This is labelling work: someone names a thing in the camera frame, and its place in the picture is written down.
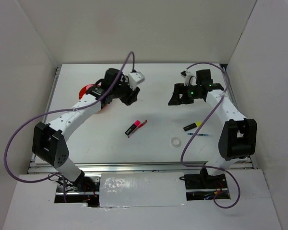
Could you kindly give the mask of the pink highlighter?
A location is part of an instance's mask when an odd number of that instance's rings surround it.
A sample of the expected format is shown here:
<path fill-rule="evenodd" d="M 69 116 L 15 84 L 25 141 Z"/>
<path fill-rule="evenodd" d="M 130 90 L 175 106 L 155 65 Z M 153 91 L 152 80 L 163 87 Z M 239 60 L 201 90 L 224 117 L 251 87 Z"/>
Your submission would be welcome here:
<path fill-rule="evenodd" d="M 139 120 L 136 120 L 126 131 L 125 135 L 130 135 L 139 125 L 141 122 Z"/>

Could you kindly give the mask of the red pen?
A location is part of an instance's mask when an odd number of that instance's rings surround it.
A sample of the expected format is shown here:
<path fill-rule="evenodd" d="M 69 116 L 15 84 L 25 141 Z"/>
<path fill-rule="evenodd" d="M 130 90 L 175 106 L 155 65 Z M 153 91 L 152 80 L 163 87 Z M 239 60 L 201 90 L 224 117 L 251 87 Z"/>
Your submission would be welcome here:
<path fill-rule="evenodd" d="M 130 138 L 130 136 L 133 135 L 134 132 L 136 132 L 138 129 L 140 129 L 142 126 L 144 126 L 147 123 L 147 120 L 142 122 L 140 125 L 138 125 L 127 137 Z"/>

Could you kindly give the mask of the blue patterned pen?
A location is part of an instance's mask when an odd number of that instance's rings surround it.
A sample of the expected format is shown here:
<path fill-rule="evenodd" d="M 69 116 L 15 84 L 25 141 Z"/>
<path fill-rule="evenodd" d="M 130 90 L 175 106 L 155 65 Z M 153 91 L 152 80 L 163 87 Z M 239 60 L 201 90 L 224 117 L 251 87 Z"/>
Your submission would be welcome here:
<path fill-rule="evenodd" d="M 189 136 L 194 136 L 194 133 L 187 133 Z M 197 133 L 196 136 L 202 136 L 202 137 L 210 137 L 212 136 L 211 134 L 203 134 L 203 133 Z"/>

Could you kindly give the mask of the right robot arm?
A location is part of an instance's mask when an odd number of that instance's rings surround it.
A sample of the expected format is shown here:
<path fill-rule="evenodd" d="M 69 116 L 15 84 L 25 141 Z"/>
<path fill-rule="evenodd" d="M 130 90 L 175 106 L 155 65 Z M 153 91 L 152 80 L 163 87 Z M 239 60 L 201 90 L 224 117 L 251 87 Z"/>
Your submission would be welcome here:
<path fill-rule="evenodd" d="M 198 70 L 195 75 L 185 70 L 181 76 L 184 83 L 174 85 L 168 105 L 192 104 L 194 100 L 202 99 L 213 108 L 212 112 L 223 124 L 218 141 L 219 154 L 200 171 L 201 185 L 210 188 L 231 165 L 255 153 L 257 123 L 238 111 L 226 96 L 226 89 L 213 82 L 209 69 Z"/>

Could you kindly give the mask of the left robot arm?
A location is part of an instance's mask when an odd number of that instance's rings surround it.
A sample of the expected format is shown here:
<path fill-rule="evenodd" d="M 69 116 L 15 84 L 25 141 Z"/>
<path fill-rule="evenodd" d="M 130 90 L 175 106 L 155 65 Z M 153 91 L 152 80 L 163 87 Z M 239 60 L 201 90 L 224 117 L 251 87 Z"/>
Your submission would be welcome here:
<path fill-rule="evenodd" d="M 68 180 L 72 190 L 80 191 L 86 185 L 92 185 L 92 180 L 70 159 L 67 141 L 88 118 L 114 99 L 120 99 L 125 105 L 136 102 L 140 91 L 138 85 L 143 81 L 144 75 L 135 70 L 124 75 L 118 69 L 109 68 L 104 78 L 87 86 L 71 110 L 47 124 L 40 122 L 35 126 L 32 152 Z"/>

